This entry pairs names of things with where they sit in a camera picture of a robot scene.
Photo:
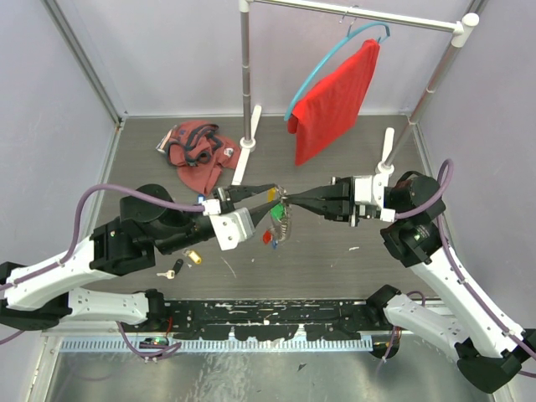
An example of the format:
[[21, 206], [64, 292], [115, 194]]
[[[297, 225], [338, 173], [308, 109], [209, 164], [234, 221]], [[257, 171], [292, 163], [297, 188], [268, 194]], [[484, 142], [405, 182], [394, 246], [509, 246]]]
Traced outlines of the yellow handled metal keyring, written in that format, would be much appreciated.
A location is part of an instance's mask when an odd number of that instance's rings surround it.
[[290, 238], [291, 234], [291, 206], [284, 200], [286, 190], [275, 186], [268, 191], [268, 201], [277, 201], [269, 213], [271, 225], [263, 234], [263, 241], [274, 250]]

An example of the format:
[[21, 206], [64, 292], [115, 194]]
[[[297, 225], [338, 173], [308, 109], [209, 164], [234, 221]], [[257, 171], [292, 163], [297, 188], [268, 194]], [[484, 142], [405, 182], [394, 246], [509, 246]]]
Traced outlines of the green tagged single key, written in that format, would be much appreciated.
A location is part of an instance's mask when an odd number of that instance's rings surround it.
[[278, 221], [282, 221], [286, 217], [286, 209], [283, 204], [277, 204], [272, 210], [271, 210], [271, 217], [273, 219], [276, 219]]

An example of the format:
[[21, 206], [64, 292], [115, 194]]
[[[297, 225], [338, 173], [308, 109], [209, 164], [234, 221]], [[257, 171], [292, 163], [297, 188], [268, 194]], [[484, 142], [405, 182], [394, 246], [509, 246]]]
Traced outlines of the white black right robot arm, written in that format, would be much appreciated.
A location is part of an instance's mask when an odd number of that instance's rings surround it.
[[522, 372], [535, 356], [535, 331], [510, 319], [471, 278], [441, 232], [445, 211], [434, 178], [407, 172], [333, 178], [327, 186], [286, 196], [324, 219], [356, 225], [360, 219], [388, 223], [380, 231], [389, 254], [423, 280], [452, 314], [448, 319], [397, 288], [381, 287], [366, 301], [372, 327], [406, 329], [449, 356], [474, 387], [492, 394]]

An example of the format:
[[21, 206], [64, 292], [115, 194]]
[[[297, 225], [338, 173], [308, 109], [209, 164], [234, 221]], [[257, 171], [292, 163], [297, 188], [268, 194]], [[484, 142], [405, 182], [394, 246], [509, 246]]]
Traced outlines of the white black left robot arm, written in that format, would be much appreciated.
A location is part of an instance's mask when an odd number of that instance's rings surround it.
[[[215, 239], [221, 250], [233, 250], [250, 239], [258, 223], [280, 198], [261, 206], [237, 208], [240, 201], [264, 193], [270, 184], [218, 188], [213, 198], [178, 204], [161, 185], [137, 190], [99, 184], [86, 190], [75, 210], [74, 233], [67, 251], [33, 265], [1, 265], [1, 323], [22, 331], [43, 331], [63, 322], [120, 322], [157, 332], [170, 314], [161, 292], [132, 294], [90, 291], [87, 285], [152, 268], [156, 255]], [[79, 237], [81, 212], [98, 191], [122, 193], [119, 214]]]

